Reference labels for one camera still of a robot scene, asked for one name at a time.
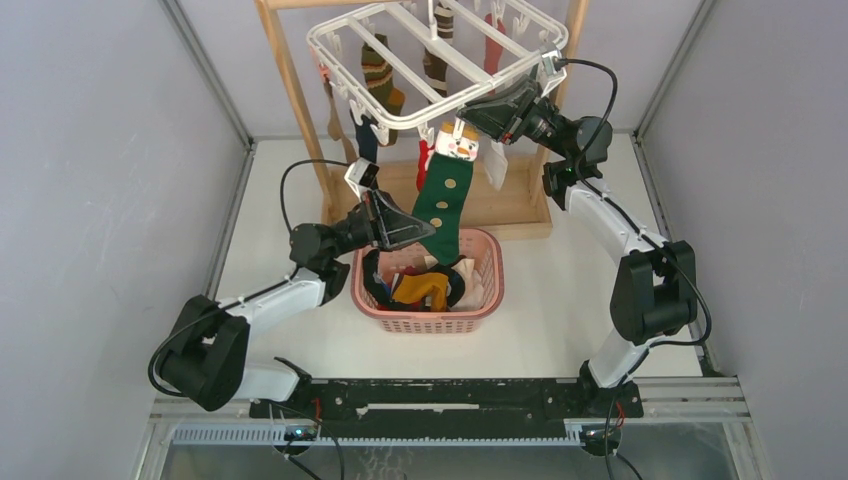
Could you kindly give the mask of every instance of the cable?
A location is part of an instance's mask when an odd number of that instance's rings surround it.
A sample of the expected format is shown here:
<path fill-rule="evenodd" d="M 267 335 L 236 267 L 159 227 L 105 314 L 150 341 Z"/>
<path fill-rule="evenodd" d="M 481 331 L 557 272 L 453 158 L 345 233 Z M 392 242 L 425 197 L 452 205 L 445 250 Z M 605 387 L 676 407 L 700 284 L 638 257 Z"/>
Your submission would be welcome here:
<path fill-rule="evenodd" d="M 221 307 L 221 309 L 222 310 L 228 310 L 232 307 L 235 307 L 236 305 L 238 305 L 238 302 L 231 303 L 231 304 L 229 304 L 225 307 Z M 155 388 L 159 392 L 164 393 L 165 395 L 168 395 L 170 397 L 185 398 L 186 395 L 184 393 L 178 392 L 178 391 L 175 391 L 175 390 L 168 390 L 167 388 L 162 386 L 162 384 L 159 382 L 159 380 L 156 379 L 156 374 L 155 374 L 156 373 L 155 372 L 155 370 L 156 370 L 156 360 L 158 360 L 159 356 L 162 355 L 162 352 L 165 350 L 165 347 L 167 347 L 168 344 L 171 343 L 175 338 L 182 335 L 188 329 L 194 327 L 198 323 L 206 320 L 207 318 L 211 317 L 212 315 L 215 315 L 216 313 L 218 313 L 218 310 L 213 310 L 213 311 L 211 311 L 211 312 L 209 312 L 205 315 L 201 315 L 197 320 L 189 323 L 185 327 L 183 327 L 183 328 L 177 330 L 176 332 L 172 333 L 171 336 L 166 338 L 164 342 L 159 344 L 159 347 L 156 349 L 155 352 L 153 352 L 153 356 L 150 357 L 150 362 L 147 363 L 147 380 L 150 381 L 150 384 L 153 385 L 153 388 Z"/>
<path fill-rule="evenodd" d="M 285 406 L 285 405 L 281 404 L 280 402 L 275 402 L 275 401 L 273 401 L 273 400 L 268 400 L 268 402 L 269 402 L 271 405 L 274 405 L 275 407 L 279 408 L 280 410 L 286 411 L 286 412 L 291 413 L 291 414 L 293 414 L 293 415 L 298 415 L 298 416 L 300 416 L 301 418 L 307 418 L 307 419 L 309 419 L 309 420 L 312 420 L 313 422 L 315 422 L 316 424 L 318 424 L 318 426 L 319 426 L 319 427 L 321 427 L 321 431 L 322 431 L 322 432 L 323 432 L 323 431 L 326 431 L 326 432 L 327 432 L 327 435 L 329 435 L 329 436 L 330 436 L 330 439 L 333 441 L 333 443 L 334 443 L 334 444 L 336 444 L 336 453 L 338 453 L 338 455 L 339 455 L 339 472 L 340 472 L 340 478 L 341 478 L 341 480 L 344 480 L 344 453 L 342 452 L 342 446 L 339 444 L 339 439 L 338 439 L 338 438 L 336 438 L 336 436 L 335 436 L 335 435 L 333 435 L 333 432 L 331 432 L 331 431 L 330 431 L 330 429 L 329 429 L 329 428 L 327 428 L 327 426 L 326 426 L 326 425 L 324 425 L 324 422 L 322 422 L 321 420 L 318 420 L 318 419 L 317 419 L 317 418 L 315 418 L 315 417 L 309 416 L 309 415 L 307 415 L 307 414 L 305 414 L 305 413 L 298 412 L 297 410 L 295 410 L 295 409 L 293 409 L 293 408 L 289 408 L 289 407 L 287 407 L 287 406 Z"/>
<path fill-rule="evenodd" d="M 601 129 L 603 129 L 604 124 L 606 124 L 607 119 L 609 118 L 610 112 L 612 112 L 612 107 L 615 104 L 615 98 L 618 95 L 618 77 L 615 75 L 615 72 L 613 72 L 609 67 L 601 65 L 600 63 L 593 62 L 591 60 L 582 60 L 582 59 L 579 59 L 579 58 L 564 58 L 558 64 L 566 65 L 566 64 L 569 64 L 569 63 L 574 63 L 574 64 L 578 64 L 578 65 L 586 65 L 588 67 L 592 67 L 592 68 L 596 68 L 598 70 L 601 70 L 604 73 L 606 73 L 607 75 L 609 75 L 610 80 L 612 81 L 612 89 L 610 91 L 610 99 L 609 99 L 609 102 L 607 103 L 607 109 L 606 109 L 606 111 L 604 111 L 604 115 L 601 118 L 600 124 L 598 124 L 598 128 L 595 129 L 595 132 L 592 134 L 591 137 L 589 137 L 589 141 L 586 142 L 586 146 L 584 146 L 580 150 L 580 153 L 577 155 L 577 158 L 574 160 L 574 173 L 577 175 L 577 178 L 580 180 L 580 182 L 583 185 L 586 186 L 586 188 L 588 188 L 589 190 L 594 192 L 596 195 L 601 197 L 601 199 L 603 199 L 603 201 L 605 201 L 613 209 L 615 209 L 615 211 L 617 211 L 619 213 L 619 215 L 621 215 L 621 217 L 624 219 L 624 221 L 627 222 L 628 225 L 630 225 L 630 228 L 632 228 L 633 231 L 636 232 L 636 234 L 639 235 L 639 237 L 641 239 L 645 240 L 648 243 L 648 245 L 652 246 L 663 257 L 665 257 L 665 259 L 666 259 L 666 261 L 668 261 L 669 265 L 671 265 L 677 271 L 677 273 L 689 285 L 689 288 L 691 288 L 692 291 L 695 293 L 695 297 L 698 299 L 698 303 L 701 305 L 701 309 L 704 311 L 704 325 L 705 326 L 704 326 L 704 332 L 701 334 L 700 338 L 698 338 L 697 340 L 692 340 L 692 341 L 688 341 L 688 342 L 681 342 L 681 341 L 676 341 L 676 340 L 660 340 L 660 341 L 652 344 L 650 347 L 648 347 L 648 349 L 650 350 L 654 347 L 659 347 L 661 345 L 674 345 L 674 346 L 682 346 L 682 347 L 689 347 L 689 346 L 695 346 L 695 345 L 703 346 L 706 343 L 707 339 L 710 338 L 710 334 L 712 333 L 713 320 L 712 320 L 712 314 L 710 313 L 710 308 L 707 306 L 707 302 L 704 299 L 703 294 L 701 294 L 701 291 L 698 289 L 697 286 L 695 286 L 695 282 L 692 281 L 692 279 L 689 278 L 688 275 L 686 275 L 686 273 L 683 271 L 683 269 L 680 268 L 680 264 L 678 264 L 677 261 L 674 258 L 672 258 L 672 256 L 670 254 L 668 254 L 665 250 L 663 250 L 662 247 L 657 245 L 656 242 L 651 240 L 648 237 L 648 235 L 645 234 L 643 232 L 643 230 L 641 228 L 639 228 L 638 225 L 636 225 L 636 222 L 633 221 L 632 218 L 630 218 L 630 215 L 628 215 L 627 212 L 625 212 L 624 209 L 621 208 L 620 205 L 618 205 L 615 201 L 613 201 L 609 196 L 604 195 L 597 187 L 595 187 L 594 185 L 592 185 L 588 181 L 586 181 L 586 179 L 583 177 L 582 172 L 580 171 L 580 163 L 583 160 L 586 159 L 586 152 L 589 150 L 589 147 L 591 147 L 592 144 L 595 142 L 595 139 L 598 137 L 598 135 L 600 135 Z"/>
<path fill-rule="evenodd" d="M 615 456 L 618 457 L 619 460 L 624 462 L 625 465 L 630 467 L 630 470 L 633 471 L 633 474 L 636 475 L 636 478 L 638 478 L 639 480 L 645 480 L 644 478 L 642 478 L 642 475 L 639 474 L 639 470 L 636 470 L 636 467 L 634 467 L 633 464 L 630 463 L 630 460 L 624 458 L 624 455 L 622 455 L 620 453 L 616 453 Z"/>
<path fill-rule="evenodd" d="M 294 277 L 296 274 L 297 274 L 297 269 L 295 269 L 294 273 L 292 273 L 291 276 Z M 288 279 L 282 280 L 281 282 L 275 283 L 274 285 L 271 285 L 270 287 L 263 288 L 262 290 L 259 290 L 256 293 L 252 293 L 250 295 L 247 295 L 246 297 L 242 298 L 241 300 L 239 300 L 237 302 L 233 302 L 233 303 L 231 303 L 229 305 L 225 305 L 223 307 L 219 306 L 217 309 L 214 309 L 214 310 L 212 310 L 212 311 L 210 311 L 210 312 L 208 312 L 204 315 L 201 315 L 200 317 L 197 318 L 197 320 L 189 323 L 188 325 L 184 326 L 183 328 L 172 333 L 171 336 L 166 338 L 164 342 L 159 344 L 159 347 L 156 349 L 155 352 L 153 352 L 153 355 L 150 357 L 150 362 L 147 363 L 147 380 L 150 381 L 150 384 L 153 385 L 153 388 L 155 388 L 160 393 L 163 393 L 163 394 L 168 395 L 170 397 L 185 398 L 186 395 L 183 394 L 182 392 L 178 392 L 178 391 L 175 391 L 175 390 L 168 390 L 167 388 L 162 386 L 162 383 L 159 382 L 159 380 L 156 379 L 156 375 L 155 375 L 155 373 L 156 373 L 155 372 L 155 370 L 156 370 L 156 360 L 159 359 L 159 356 L 162 355 L 162 352 L 165 350 L 165 348 L 168 346 L 168 344 L 171 343 L 178 336 L 185 333 L 188 329 L 194 327 L 198 323 L 200 323 L 200 322 L 210 318 L 211 316 L 217 314 L 219 311 L 227 311 L 227 310 L 229 310 L 229 309 L 231 309 L 235 306 L 240 305 L 243 302 L 249 302 L 250 300 L 253 300 L 256 297 L 265 295 L 266 293 L 270 292 L 271 290 L 275 290 L 279 287 L 282 287 L 283 285 L 289 283 L 289 281 L 290 280 L 288 280 Z"/>
<path fill-rule="evenodd" d="M 286 224 L 286 230 L 288 230 L 289 234 L 291 234 L 291 224 L 289 223 L 289 215 L 286 213 L 286 198 L 285 198 L 285 186 L 286 186 L 286 177 L 289 176 L 289 172 L 299 165 L 306 165 L 307 163 L 326 163 L 329 165 L 339 165 L 342 167 L 347 167 L 348 165 L 343 162 L 337 162 L 335 160 L 325 160 L 323 158 L 311 158 L 309 160 L 300 160 L 294 162 L 286 168 L 286 171 L 283 172 L 283 178 L 280 179 L 280 209 L 283 211 L 283 222 Z"/>

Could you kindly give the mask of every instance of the red sock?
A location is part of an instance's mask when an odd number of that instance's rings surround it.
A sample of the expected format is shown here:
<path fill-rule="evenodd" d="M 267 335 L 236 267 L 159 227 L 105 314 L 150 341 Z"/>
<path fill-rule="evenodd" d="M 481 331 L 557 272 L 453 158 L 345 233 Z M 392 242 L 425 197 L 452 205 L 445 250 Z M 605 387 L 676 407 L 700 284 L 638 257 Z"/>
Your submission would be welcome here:
<path fill-rule="evenodd" d="M 486 23 L 492 25 L 492 14 L 486 15 Z M 498 29 L 501 33 L 506 33 L 506 28 L 502 21 L 498 20 L 498 24 L 492 25 Z M 501 61 L 501 55 L 503 54 L 503 46 L 492 40 L 490 37 L 486 36 L 486 57 L 483 60 L 483 70 L 486 70 L 486 73 L 489 75 L 494 75 L 498 72 L 498 63 Z"/>
<path fill-rule="evenodd" d="M 435 147 L 435 142 L 433 142 L 432 147 L 427 145 L 427 140 L 420 140 L 418 142 L 418 177 L 415 178 L 415 186 L 419 192 L 421 191 L 421 187 L 424 186 L 424 180 L 427 179 L 427 160 L 430 159 L 430 155 L 433 153 Z"/>

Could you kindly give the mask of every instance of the pink laundry basket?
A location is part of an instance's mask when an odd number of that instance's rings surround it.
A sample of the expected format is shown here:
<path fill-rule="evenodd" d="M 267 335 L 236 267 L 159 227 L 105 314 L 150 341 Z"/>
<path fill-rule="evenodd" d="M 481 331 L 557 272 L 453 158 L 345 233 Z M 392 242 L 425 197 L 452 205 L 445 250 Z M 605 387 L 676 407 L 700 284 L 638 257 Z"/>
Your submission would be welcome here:
<path fill-rule="evenodd" d="M 374 297 L 365 290 L 362 257 L 371 247 L 360 249 L 353 260 L 353 286 L 350 289 L 353 303 L 371 318 L 380 321 L 383 329 L 395 333 L 467 333 L 480 326 L 483 318 L 498 308 L 503 300 L 503 260 L 501 247 L 495 237 L 476 228 L 459 231 L 459 253 L 474 259 L 474 270 L 483 280 L 483 306 L 468 312 L 392 312 L 377 310 Z M 384 280 L 412 265 L 412 260 L 429 255 L 416 243 L 395 252 L 381 252 L 377 266 Z"/>

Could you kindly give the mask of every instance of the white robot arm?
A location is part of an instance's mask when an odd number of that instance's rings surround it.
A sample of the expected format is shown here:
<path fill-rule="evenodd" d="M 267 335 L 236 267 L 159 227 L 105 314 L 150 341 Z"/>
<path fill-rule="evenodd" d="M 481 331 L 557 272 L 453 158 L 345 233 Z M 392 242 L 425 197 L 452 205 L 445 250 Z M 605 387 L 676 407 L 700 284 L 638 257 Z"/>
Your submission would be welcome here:
<path fill-rule="evenodd" d="M 404 213 L 391 196 L 373 188 L 376 170 L 364 160 L 348 169 L 346 179 L 361 201 L 347 218 L 292 230 L 289 258 L 297 267 L 286 280 L 230 301 L 198 295 L 186 302 L 171 335 L 148 364 L 154 388 L 188 397 L 208 411 L 232 399 L 288 399 L 302 372 L 283 359 L 246 365 L 250 342 L 286 318 L 334 299 L 350 271 L 336 261 L 340 255 L 367 245 L 397 250 L 435 233 L 435 227 Z"/>
<path fill-rule="evenodd" d="M 652 346 L 694 321 L 694 252 L 686 242 L 668 243 L 649 232 L 612 200 L 597 169 L 607 159 L 612 127 L 597 117 L 572 121 L 559 115 L 535 78 L 525 76 L 504 92 L 469 102 L 457 116 L 500 142 L 526 136 L 562 156 L 545 165 L 545 193 L 580 219 L 618 262 L 610 302 L 615 328 L 579 374 L 591 403 L 625 384 Z M 157 390 L 191 398 L 209 411 L 234 398 L 282 402 L 292 396 L 308 375 L 283 359 L 271 366 L 245 365 L 250 341 L 335 298 L 350 269 L 335 260 L 339 255 L 366 245 L 390 251 L 435 233 L 373 188 L 377 166 L 361 162 L 345 177 L 362 200 L 347 218 L 292 231 L 290 258 L 298 267 L 289 279 L 229 303 L 203 296 L 186 303 L 148 365 Z M 177 391 L 162 386 L 157 376 Z"/>

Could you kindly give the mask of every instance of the white wall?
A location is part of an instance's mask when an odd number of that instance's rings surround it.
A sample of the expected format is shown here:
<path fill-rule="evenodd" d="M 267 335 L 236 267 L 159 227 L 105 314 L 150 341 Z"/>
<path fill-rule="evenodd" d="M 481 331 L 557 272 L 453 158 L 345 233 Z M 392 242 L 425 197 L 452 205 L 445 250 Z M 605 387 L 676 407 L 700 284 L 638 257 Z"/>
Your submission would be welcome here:
<path fill-rule="evenodd" d="M 0 478 L 126 478 L 242 148 L 154 1 L 0 2 L 0 72 Z"/>
<path fill-rule="evenodd" d="M 233 98 L 236 108 L 254 136 L 299 134 L 291 106 L 271 56 L 268 40 L 252 2 L 246 0 L 182 1 L 192 24 Z M 482 2 L 489 8 L 489 2 Z M 533 0 L 533 5 L 564 20 L 568 2 Z M 579 56 L 613 68 L 621 83 L 618 101 L 611 117 L 617 129 L 632 130 L 641 119 L 666 66 L 671 60 L 698 0 L 592 0 L 580 44 Z M 470 0 L 463 4 L 471 7 Z M 419 17 L 426 4 L 419 2 Z M 306 47 L 306 32 L 316 23 L 329 20 L 355 7 L 325 7 L 285 10 L 280 13 L 289 46 L 319 133 L 325 133 L 329 114 L 326 98 Z M 421 70 L 423 47 L 406 42 L 397 29 L 381 28 L 388 33 L 389 45 L 410 66 Z M 344 60 L 359 75 L 361 40 L 345 44 Z M 469 58 L 482 64 L 483 39 L 469 29 L 457 28 L 454 45 Z M 457 85 L 459 76 L 448 76 L 449 86 Z M 404 79 L 395 76 L 396 85 L 408 95 L 414 91 Z M 566 100 L 566 113 L 573 116 L 599 115 L 609 98 L 609 80 L 603 73 L 575 67 L 574 81 Z M 345 128 L 352 131 L 346 109 L 341 110 Z M 423 99 L 415 103 L 419 108 Z"/>
<path fill-rule="evenodd" d="M 846 2 L 718 2 L 647 138 L 775 478 L 844 478 Z"/>

